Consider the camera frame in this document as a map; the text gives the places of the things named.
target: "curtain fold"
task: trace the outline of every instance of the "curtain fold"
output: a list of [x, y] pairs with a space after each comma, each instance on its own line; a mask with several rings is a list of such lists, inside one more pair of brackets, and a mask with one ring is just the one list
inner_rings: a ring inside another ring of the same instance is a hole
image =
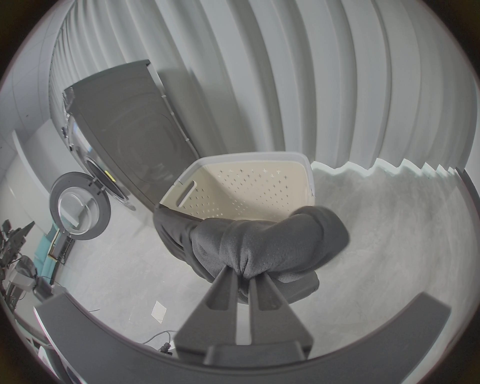
[[470, 64], [416, 0], [78, 0], [52, 57], [57, 129], [65, 88], [143, 59], [202, 156], [463, 169], [477, 126]]

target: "white laundry basket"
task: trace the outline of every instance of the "white laundry basket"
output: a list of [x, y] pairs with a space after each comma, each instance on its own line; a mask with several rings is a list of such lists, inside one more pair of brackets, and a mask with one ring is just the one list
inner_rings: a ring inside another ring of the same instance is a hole
[[312, 167], [306, 156], [252, 152], [198, 159], [161, 204], [202, 219], [280, 221], [314, 202]]

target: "washing machine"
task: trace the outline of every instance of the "washing machine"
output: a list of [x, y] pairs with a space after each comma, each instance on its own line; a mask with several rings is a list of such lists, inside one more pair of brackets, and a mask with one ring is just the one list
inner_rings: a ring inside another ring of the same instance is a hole
[[54, 222], [76, 240], [95, 238], [110, 220], [109, 195], [150, 222], [155, 205], [198, 159], [150, 61], [96, 73], [63, 97], [63, 137], [84, 172], [54, 183]]

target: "washer door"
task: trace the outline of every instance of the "washer door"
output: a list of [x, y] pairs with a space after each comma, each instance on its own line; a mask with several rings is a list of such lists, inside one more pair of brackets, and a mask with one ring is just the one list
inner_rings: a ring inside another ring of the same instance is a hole
[[53, 184], [50, 213], [60, 230], [68, 232], [72, 239], [93, 239], [110, 221], [110, 201], [105, 186], [85, 173], [66, 173]]

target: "gray towel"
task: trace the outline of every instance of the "gray towel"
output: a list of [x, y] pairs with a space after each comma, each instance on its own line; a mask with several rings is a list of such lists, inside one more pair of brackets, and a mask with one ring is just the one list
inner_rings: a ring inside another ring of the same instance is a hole
[[248, 281], [267, 272], [289, 303], [319, 286], [315, 269], [348, 244], [341, 220], [324, 207], [306, 206], [279, 223], [205, 220], [159, 205], [155, 227], [177, 258], [212, 282], [225, 265], [241, 277], [239, 299], [248, 302]]

